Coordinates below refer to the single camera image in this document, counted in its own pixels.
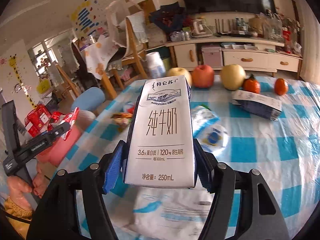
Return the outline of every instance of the screw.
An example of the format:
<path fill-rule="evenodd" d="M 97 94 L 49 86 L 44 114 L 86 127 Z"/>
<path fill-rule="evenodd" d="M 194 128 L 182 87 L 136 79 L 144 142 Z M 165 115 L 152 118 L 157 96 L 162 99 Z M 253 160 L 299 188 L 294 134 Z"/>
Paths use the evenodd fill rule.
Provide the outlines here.
<path fill-rule="evenodd" d="M 57 172 L 58 176 L 63 176 L 64 174 L 66 174 L 65 170 L 58 170 Z"/>
<path fill-rule="evenodd" d="M 218 163 L 218 168 L 224 170 L 227 167 L 225 163 Z"/>
<path fill-rule="evenodd" d="M 92 170 L 96 170 L 97 168 L 99 168 L 99 164 L 97 164 L 97 163 L 92 163 L 90 165 L 90 169 L 92 169 Z"/>
<path fill-rule="evenodd" d="M 259 175 L 260 174 L 260 171 L 258 171 L 257 169 L 252 169 L 252 174 L 253 175 Z"/>

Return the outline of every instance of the yellow sleeve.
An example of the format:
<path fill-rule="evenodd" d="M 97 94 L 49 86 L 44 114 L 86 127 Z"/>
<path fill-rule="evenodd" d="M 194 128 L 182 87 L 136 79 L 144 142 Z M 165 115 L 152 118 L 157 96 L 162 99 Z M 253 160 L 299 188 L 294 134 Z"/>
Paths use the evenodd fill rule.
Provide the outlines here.
<path fill-rule="evenodd" d="M 5 202 L 4 202 L 4 208 L 5 211 L 8 212 L 9 214 L 19 217 L 25 220 L 31 221 L 32 218 L 32 211 L 27 211 L 19 207 L 16 203 L 14 203 L 11 198 L 9 197 Z M 9 222 L 13 226 L 13 228 L 24 238 L 26 239 L 27 237 L 27 232 L 29 229 L 29 224 L 14 220 L 12 218 L 8 218 Z"/>

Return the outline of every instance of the packaging box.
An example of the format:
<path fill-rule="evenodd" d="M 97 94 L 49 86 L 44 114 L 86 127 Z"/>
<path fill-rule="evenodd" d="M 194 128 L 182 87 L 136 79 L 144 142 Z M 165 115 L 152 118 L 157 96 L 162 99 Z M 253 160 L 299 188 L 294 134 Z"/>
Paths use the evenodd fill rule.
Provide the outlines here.
<path fill-rule="evenodd" d="M 278 99 L 264 95 L 237 90 L 232 92 L 233 104 L 248 111 L 251 114 L 278 121 L 278 116 L 282 112 L 282 102 Z"/>
<path fill-rule="evenodd" d="M 195 186 L 189 95 L 184 75 L 145 82 L 129 128 L 124 183 L 159 188 Z"/>

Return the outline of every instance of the blue checkered tablecloth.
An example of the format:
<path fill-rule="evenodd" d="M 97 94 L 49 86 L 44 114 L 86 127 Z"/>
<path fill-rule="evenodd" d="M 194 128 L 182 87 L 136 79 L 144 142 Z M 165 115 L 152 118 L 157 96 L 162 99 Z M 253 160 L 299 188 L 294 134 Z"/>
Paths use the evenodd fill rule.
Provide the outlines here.
<path fill-rule="evenodd" d="M 231 93 L 223 88 L 219 76 L 215 76 L 210 89 L 191 90 L 190 108 L 205 104 L 217 113 L 230 135 L 217 160 L 238 171 L 260 170 L 281 208 L 290 237 L 294 237 L 320 199 L 320 86 L 288 80 L 288 94 L 280 97 L 273 92 L 275 78 L 257 77 L 257 80 L 261 94 L 282 101 L 283 112 L 278 122 L 231 104 Z M 132 83 L 110 103 L 68 152 L 59 169 L 83 170 L 112 152 L 120 139 L 126 141 L 127 133 L 119 133 L 110 117 L 122 111 L 126 102 L 136 101 L 143 84 L 144 81 Z M 108 212 L 116 210 L 119 198 L 134 196 L 132 188 L 118 178 L 115 188 L 104 196 Z M 239 202 L 240 194 L 235 192 L 227 236 L 235 231 Z M 83 235 L 88 236 L 83 209 L 79 211 L 79 220 Z M 121 240 L 141 239 L 139 234 L 123 228 L 115 230 Z"/>

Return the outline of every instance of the cabinet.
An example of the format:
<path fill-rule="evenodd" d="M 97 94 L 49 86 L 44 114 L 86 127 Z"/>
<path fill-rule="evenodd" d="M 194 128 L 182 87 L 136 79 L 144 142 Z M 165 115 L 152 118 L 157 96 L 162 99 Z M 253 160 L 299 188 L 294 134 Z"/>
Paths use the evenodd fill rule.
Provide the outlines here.
<path fill-rule="evenodd" d="M 298 72 L 299 58 L 279 54 L 268 54 L 268 64 L 276 69 Z"/>
<path fill-rule="evenodd" d="M 174 46 L 174 52 L 178 67 L 183 67 L 187 70 L 194 70 L 194 68 L 198 65 L 195 44 Z"/>
<path fill-rule="evenodd" d="M 274 72 L 274 67 L 270 70 L 268 67 L 268 54 L 259 52 L 244 51 L 223 51 L 224 65 L 238 64 L 245 70 L 263 69 L 260 71 Z"/>

